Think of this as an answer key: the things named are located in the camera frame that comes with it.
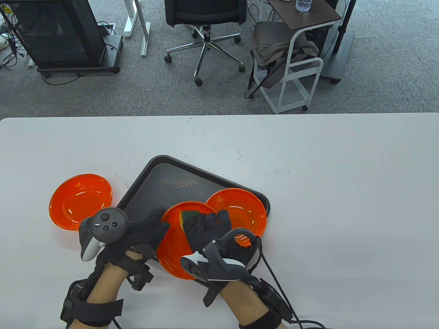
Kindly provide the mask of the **person's right hand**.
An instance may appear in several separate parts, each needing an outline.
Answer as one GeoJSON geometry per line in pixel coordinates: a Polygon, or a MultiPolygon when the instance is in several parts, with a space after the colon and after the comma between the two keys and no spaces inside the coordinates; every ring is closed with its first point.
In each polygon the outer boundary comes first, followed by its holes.
{"type": "Polygon", "coordinates": [[[196,210],[184,210],[182,229],[192,253],[204,253],[204,248],[213,240],[224,237],[232,230],[232,222],[227,210],[218,213],[200,213],[196,210]]]}

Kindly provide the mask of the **person's left hand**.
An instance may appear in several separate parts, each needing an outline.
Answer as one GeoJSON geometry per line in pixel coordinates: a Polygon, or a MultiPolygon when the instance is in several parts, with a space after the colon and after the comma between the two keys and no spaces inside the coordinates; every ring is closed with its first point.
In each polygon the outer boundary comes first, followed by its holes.
{"type": "Polygon", "coordinates": [[[117,265],[130,248],[136,249],[135,260],[140,264],[154,257],[170,228],[168,222],[162,221],[165,212],[164,207],[156,208],[148,213],[143,221],[132,222],[127,233],[120,240],[105,246],[97,256],[95,265],[105,265],[108,262],[117,265]]]}

